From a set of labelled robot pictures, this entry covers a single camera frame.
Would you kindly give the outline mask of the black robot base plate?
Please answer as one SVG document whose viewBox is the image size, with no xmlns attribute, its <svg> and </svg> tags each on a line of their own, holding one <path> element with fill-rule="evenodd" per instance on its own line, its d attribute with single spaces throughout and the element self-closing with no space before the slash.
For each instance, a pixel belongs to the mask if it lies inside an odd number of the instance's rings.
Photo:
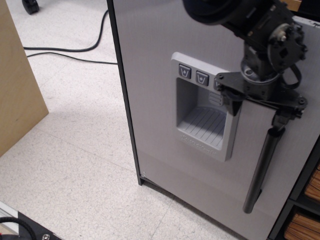
<svg viewBox="0 0 320 240">
<path fill-rule="evenodd" d="M 64 240 L 54 232 L 50 231 L 19 211 L 18 219 L 24 221 L 30 226 L 30 228 L 34 231 L 37 240 Z M 27 237 L 28 240 L 31 240 L 29 232 L 20 224 L 18 225 L 18 234 L 22 237 Z"/>
</svg>

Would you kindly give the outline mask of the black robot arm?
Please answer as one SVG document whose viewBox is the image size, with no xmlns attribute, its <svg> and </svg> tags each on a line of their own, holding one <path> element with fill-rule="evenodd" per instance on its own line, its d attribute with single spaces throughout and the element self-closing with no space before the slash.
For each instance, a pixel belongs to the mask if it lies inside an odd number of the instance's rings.
<svg viewBox="0 0 320 240">
<path fill-rule="evenodd" d="M 300 118 L 307 100 L 297 93 L 302 79 L 297 62 L 306 58 L 302 26 L 287 4 L 279 0 L 185 0 L 195 21 L 222 25 L 244 41 L 239 72 L 219 73 L 214 88 L 227 110 L 236 115 L 245 100 L 276 110 L 271 132 Z"/>
</svg>

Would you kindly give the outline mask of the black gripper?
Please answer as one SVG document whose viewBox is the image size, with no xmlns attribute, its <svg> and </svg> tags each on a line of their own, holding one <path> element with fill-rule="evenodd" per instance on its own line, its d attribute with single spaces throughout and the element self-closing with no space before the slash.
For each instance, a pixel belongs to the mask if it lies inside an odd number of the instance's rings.
<svg viewBox="0 0 320 240">
<path fill-rule="evenodd" d="M 300 93 L 284 87 L 282 76 L 266 82 L 250 81 L 242 72 L 222 72 L 215 77 L 215 89 L 223 98 L 227 111 L 236 116 L 243 101 L 251 101 L 275 110 L 272 128 L 279 132 L 291 119 L 300 118 L 308 101 Z"/>
</svg>

